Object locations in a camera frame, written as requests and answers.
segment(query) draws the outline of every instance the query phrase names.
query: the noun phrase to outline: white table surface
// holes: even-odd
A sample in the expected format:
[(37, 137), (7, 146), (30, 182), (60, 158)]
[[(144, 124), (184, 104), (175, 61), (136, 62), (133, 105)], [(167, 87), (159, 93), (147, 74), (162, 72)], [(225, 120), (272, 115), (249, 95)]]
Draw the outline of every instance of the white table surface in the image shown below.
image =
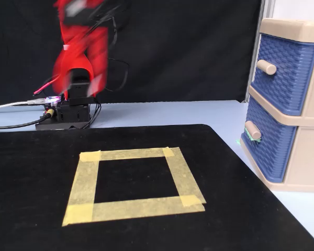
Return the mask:
[[(241, 146), (236, 142), (244, 130), (248, 104), (229, 101), (155, 102), (103, 104), (93, 128), (207, 124), (253, 171)], [(39, 119), (42, 106), (0, 109), (0, 126)], [(35, 126), (0, 131), (31, 131)], [(314, 237), (314, 193), (278, 192), (273, 194)]]

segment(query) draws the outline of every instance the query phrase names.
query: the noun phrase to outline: connector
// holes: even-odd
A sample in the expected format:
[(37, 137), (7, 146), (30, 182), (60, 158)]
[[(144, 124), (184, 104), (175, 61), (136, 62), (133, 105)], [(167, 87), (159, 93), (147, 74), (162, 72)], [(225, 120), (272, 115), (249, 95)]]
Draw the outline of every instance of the connector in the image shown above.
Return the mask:
[(47, 110), (46, 114), (50, 114), (50, 117), (52, 118), (52, 116), (54, 115), (54, 110), (49, 109), (49, 110)]
[(27, 101), (28, 105), (44, 105), (45, 103), (46, 103), (45, 98), (38, 98), (38, 99), (33, 99), (33, 100)]

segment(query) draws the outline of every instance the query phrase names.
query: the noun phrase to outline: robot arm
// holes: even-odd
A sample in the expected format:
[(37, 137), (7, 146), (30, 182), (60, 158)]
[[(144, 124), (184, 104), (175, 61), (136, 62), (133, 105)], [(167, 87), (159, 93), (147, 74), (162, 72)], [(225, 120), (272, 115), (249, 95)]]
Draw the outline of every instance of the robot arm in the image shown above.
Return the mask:
[(85, 69), (90, 85), (87, 96), (96, 96), (107, 80), (107, 28), (100, 26), (110, 19), (118, 6), (107, 7), (109, 0), (58, 0), (60, 28), (64, 48), (58, 56), (53, 76), (56, 93), (68, 99), (73, 69)]

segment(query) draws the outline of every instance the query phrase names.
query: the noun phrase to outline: white wall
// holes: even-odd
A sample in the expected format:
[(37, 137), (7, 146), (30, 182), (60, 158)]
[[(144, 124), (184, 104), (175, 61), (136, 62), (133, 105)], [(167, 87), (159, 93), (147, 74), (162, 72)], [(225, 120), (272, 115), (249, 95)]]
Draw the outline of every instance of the white wall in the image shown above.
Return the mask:
[(314, 21), (314, 0), (275, 0), (273, 18)]

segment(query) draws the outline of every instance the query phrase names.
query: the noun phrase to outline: plastic drawer unit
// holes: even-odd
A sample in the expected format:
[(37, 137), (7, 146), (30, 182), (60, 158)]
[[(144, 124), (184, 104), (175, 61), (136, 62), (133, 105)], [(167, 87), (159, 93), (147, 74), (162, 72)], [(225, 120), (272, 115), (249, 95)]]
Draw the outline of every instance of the plastic drawer unit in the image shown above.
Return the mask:
[(264, 19), (241, 146), (271, 189), (314, 191), (314, 22)]

